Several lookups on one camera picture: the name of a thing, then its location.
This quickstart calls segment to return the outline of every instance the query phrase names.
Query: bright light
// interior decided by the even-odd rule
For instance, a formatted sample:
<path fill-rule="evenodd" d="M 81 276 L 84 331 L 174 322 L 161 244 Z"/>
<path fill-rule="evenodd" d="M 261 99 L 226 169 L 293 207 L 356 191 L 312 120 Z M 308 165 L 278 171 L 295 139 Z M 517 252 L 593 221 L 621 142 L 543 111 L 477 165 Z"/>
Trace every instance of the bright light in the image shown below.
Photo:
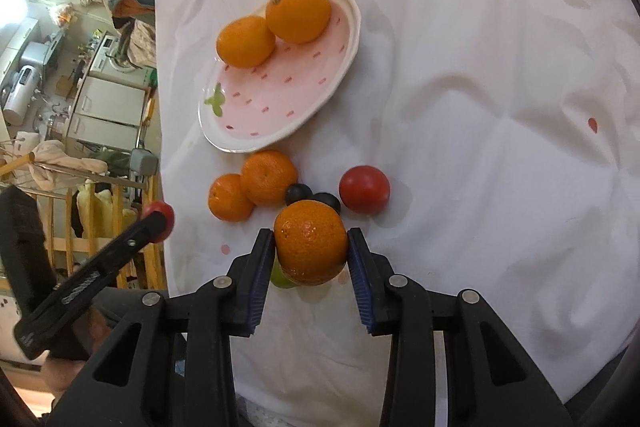
<path fill-rule="evenodd" d="M 27 1 L 0 0 L 0 27 L 21 23 L 27 17 Z"/>

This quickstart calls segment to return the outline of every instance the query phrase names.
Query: plate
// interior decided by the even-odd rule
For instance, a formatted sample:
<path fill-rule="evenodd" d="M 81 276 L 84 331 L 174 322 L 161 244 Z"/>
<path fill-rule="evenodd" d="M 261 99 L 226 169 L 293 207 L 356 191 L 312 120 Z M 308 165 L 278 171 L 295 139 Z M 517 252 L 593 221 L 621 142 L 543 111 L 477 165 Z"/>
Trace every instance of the plate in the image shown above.
<path fill-rule="evenodd" d="M 212 80 L 198 103 L 205 138 L 225 152 L 253 152 L 298 130 L 333 95 L 360 41 L 360 9 L 354 0 L 329 0 L 326 30 L 307 44 L 276 40 L 265 63 L 252 70 L 216 56 Z M 264 15 L 266 3 L 254 13 Z"/>

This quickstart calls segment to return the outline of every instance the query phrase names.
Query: silver bolt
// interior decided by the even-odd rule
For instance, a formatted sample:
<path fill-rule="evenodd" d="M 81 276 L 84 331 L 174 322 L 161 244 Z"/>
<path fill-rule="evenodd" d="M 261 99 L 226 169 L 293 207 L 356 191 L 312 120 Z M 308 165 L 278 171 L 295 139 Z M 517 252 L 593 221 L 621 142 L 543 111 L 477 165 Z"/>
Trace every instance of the silver bolt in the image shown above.
<path fill-rule="evenodd" d="M 392 275 L 389 277 L 389 284 L 395 288 L 403 288 L 409 284 L 409 281 L 404 275 Z"/>
<path fill-rule="evenodd" d="M 477 304 L 480 302 L 480 296 L 473 290 L 464 290 L 462 292 L 462 300 L 467 304 Z"/>
<path fill-rule="evenodd" d="M 142 298 L 142 303 L 145 306 L 154 306 L 160 302 L 160 294 L 156 292 L 145 293 Z"/>
<path fill-rule="evenodd" d="M 213 279 L 213 286 L 220 289 L 229 288 L 232 282 L 233 281 L 231 277 L 228 277 L 226 275 L 221 275 L 220 277 L 216 277 L 215 279 Z"/>

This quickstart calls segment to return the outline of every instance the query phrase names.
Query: red fruit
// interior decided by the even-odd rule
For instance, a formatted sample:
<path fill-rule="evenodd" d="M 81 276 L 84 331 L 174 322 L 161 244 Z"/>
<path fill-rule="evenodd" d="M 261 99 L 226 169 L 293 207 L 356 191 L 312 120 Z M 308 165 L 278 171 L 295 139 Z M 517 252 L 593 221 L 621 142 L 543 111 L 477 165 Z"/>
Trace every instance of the red fruit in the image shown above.
<path fill-rule="evenodd" d="M 166 227 L 164 229 L 164 232 L 162 232 L 160 235 L 158 235 L 158 237 L 151 241 L 152 243 L 160 243 L 161 241 L 164 241 L 167 237 L 169 237 L 174 231 L 175 214 L 170 204 L 164 203 L 164 201 L 152 201 L 142 209 L 141 218 L 144 219 L 146 216 L 152 214 L 153 212 L 160 212 L 160 214 L 162 214 L 164 216 L 164 219 L 166 220 Z"/>
<path fill-rule="evenodd" d="M 358 214 L 377 214 L 389 202 L 391 187 L 384 172 L 370 165 L 349 169 L 340 180 L 340 199 Z"/>

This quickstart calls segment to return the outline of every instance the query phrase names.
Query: orange on plate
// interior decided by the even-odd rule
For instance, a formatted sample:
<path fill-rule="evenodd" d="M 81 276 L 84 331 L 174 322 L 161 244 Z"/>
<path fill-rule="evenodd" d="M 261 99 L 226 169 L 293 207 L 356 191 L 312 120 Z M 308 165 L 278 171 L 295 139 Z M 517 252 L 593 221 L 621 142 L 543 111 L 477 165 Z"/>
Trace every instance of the orange on plate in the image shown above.
<path fill-rule="evenodd" d="M 347 262 L 347 232 L 327 204 L 313 200 L 290 204 L 276 217 L 273 233 L 282 272 L 294 283 L 328 282 Z"/>
<path fill-rule="evenodd" d="M 269 29 L 290 44 L 316 40 L 330 18 L 329 0 L 270 0 L 265 12 Z"/>
<path fill-rule="evenodd" d="M 240 182 L 244 195 L 260 206 L 284 204 L 284 193 L 298 181 L 298 171 L 289 157 L 281 152 L 259 151 L 242 165 Z"/>
<path fill-rule="evenodd" d="M 240 186 L 240 174 L 223 174 L 209 187 L 209 210 L 222 221 L 246 221 L 254 211 Z"/>
<path fill-rule="evenodd" d="M 241 17 L 222 28 L 216 40 L 220 58 L 234 68 L 260 66 L 276 47 L 276 37 L 263 17 Z"/>

